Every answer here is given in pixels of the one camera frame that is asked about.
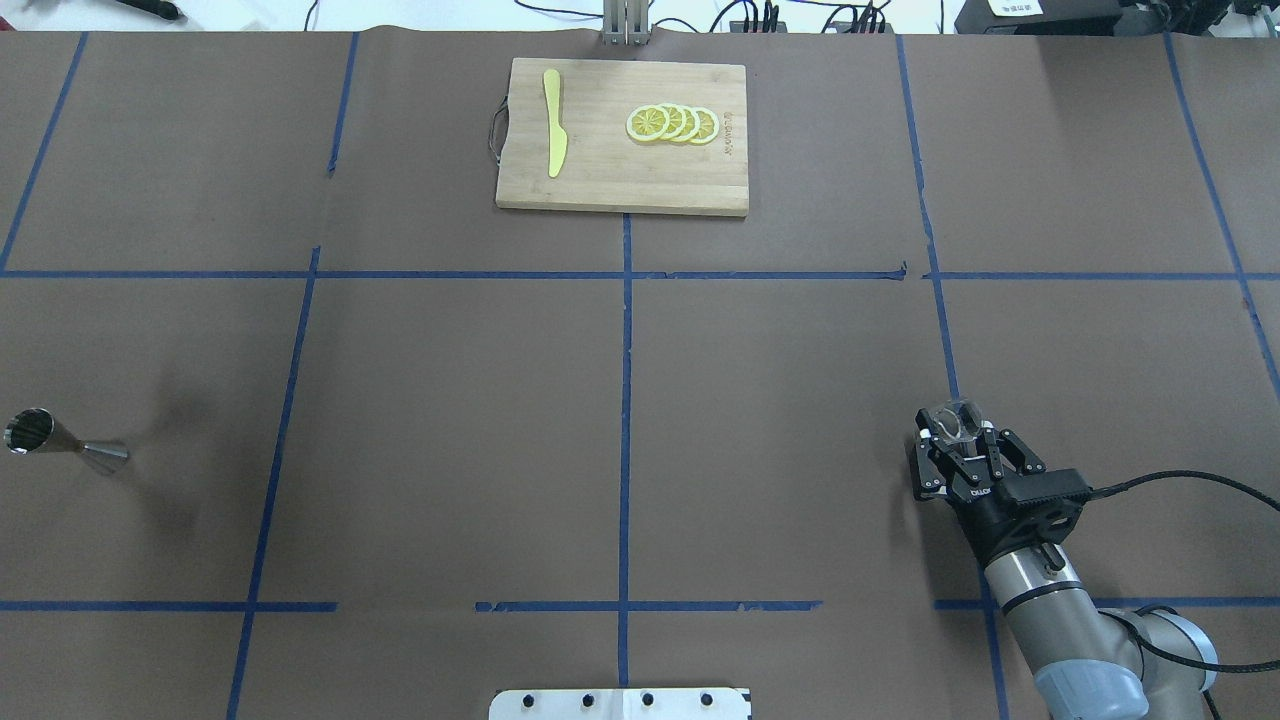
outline lemon slice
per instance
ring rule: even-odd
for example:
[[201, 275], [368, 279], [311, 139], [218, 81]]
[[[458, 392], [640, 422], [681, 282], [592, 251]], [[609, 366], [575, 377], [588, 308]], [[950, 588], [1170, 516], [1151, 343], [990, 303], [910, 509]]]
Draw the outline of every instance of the lemon slice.
[[686, 105], [680, 106], [681, 111], [689, 117], [690, 123], [685, 127], [685, 132], [672, 137], [672, 142], [689, 142], [690, 140], [698, 137], [698, 131], [703, 128], [703, 118], [699, 113], [695, 113], [692, 108]]
[[708, 142], [716, 140], [719, 135], [719, 117], [712, 113], [707, 108], [691, 108], [691, 111], [698, 115], [698, 132], [689, 138], [690, 145], [707, 145]]
[[684, 105], [676, 105], [675, 102], [663, 102], [659, 108], [667, 110], [671, 117], [671, 122], [667, 123], [667, 132], [662, 133], [663, 140], [671, 140], [677, 135], [685, 132], [689, 127], [690, 119], [686, 114], [687, 108]]
[[653, 142], [667, 132], [671, 114], [660, 105], [641, 105], [627, 117], [627, 135], [639, 142]]

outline metal bracket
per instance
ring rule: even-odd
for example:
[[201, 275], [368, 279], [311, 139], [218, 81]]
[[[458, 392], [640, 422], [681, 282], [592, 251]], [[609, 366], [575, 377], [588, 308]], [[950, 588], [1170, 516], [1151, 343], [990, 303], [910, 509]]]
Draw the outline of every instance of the metal bracket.
[[649, 0], [604, 0], [605, 45], [648, 45], [649, 31]]
[[751, 691], [636, 688], [506, 691], [489, 703], [489, 720], [750, 720]]

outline wooden cutting board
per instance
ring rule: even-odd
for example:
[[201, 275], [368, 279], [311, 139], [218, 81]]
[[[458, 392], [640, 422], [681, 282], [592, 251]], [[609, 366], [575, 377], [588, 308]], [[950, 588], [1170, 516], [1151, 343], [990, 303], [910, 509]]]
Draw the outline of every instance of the wooden cutting board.
[[[568, 133], [556, 178], [547, 167], [548, 68], [561, 73], [561, 126]], [[659, 102], [708, 108], [721, 117], [719, 136], [701, 146], [631, 140], [631, 111]], [[742, 65], [516, 58], [507, 104], [499, 208], [746, 215]]]

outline knife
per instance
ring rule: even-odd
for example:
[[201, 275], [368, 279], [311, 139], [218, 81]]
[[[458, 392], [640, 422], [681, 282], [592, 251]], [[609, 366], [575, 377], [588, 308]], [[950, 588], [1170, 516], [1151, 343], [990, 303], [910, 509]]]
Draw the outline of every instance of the knife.
[[543, 90], [547, 91], [547, 127], [550, 128], [547, 174], [556, 177], [564, 167], [564, 154], [568, 151], [568, 133], [559, 124], [559, 70], [548, 68], [543, 73]]

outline metal jigger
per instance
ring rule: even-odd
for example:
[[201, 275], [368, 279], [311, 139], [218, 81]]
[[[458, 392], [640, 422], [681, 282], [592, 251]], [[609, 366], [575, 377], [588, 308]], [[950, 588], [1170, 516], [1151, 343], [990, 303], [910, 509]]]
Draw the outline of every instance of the metal jigger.
[[49, 410], [32, 407], [9, 420], [5, 446], [18, 455], [74, 452], [99, 475], [110, 475], [129, 461], [129, 450], [118, 442], [81, 442]]

